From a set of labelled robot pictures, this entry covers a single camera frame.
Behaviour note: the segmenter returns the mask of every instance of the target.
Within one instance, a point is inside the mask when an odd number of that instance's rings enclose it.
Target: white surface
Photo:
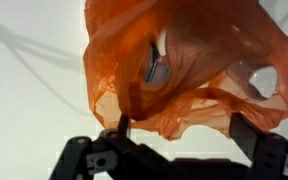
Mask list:
[[[48,179],[69,138],[94,139],[102,130],[88,110],[83,6],[83,0],[0,0],[0,180]],[[288,1],[265,0],[264,6],[288,34]],[[288,120],[274,131],[288,138]],[[132,138],[168,159],[249,163],[231,140],[202,126],[173,142],[139,130]]]

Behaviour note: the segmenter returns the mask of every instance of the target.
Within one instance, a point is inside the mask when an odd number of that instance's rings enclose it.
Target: white wall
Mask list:
[[[288,1],[264,6],[288,34]],[[88,110],[83,8],[84,0],[0,0],[0,180],[47,179],[69,138],[95,139],[103,129]],[[288,120],[274,131],[288,138]],[[191,127],[173,142],[140,130],[132,138],[168,159],[249,164],[231,140],[206,127]]]

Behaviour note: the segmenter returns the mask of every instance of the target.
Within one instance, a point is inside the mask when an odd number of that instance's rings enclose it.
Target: white background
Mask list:
[[[263,5],[288,35],[288,1]],[[0,0],[0,180],[48,179],[69,138],[95,139],[103,129],[88,110],[83,9],[84,0]],[[274,131],[288,138],[288,120]],[[231,140],[202,126],[173,142],[140,130],[132,139],[170,160],[221,157],[249,164]]]

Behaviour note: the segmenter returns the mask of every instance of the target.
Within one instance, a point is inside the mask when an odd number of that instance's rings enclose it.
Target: orange plastic bag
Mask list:
[[[136,120],[133,128],[172,140],[197,124],[228,136],[232,112],[262,130],[288,117],[288,37],[256,0],[87,0],[85,18],[89,105],[105,128],[122,112]],[[170,74],[147,83],[149,47],[162,30]],[[242,62],[275,67],[269,99],[247,95],[241,77],[251,72],[234,73]]]

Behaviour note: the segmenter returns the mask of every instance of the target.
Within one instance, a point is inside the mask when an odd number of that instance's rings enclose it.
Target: plastic bag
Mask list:
[[[87,0],[85,18],[89,105],[105,128],[122,112],[133,128],[172,140],[191,125],[228,136],[232,112],[262,130],[288,117],[288,37],[256,0]],[[150,48],[164,30],[160,58],[169,75],[148,83]],[[252,99],[245,77],[268,65],[277,71],[276,89]]]

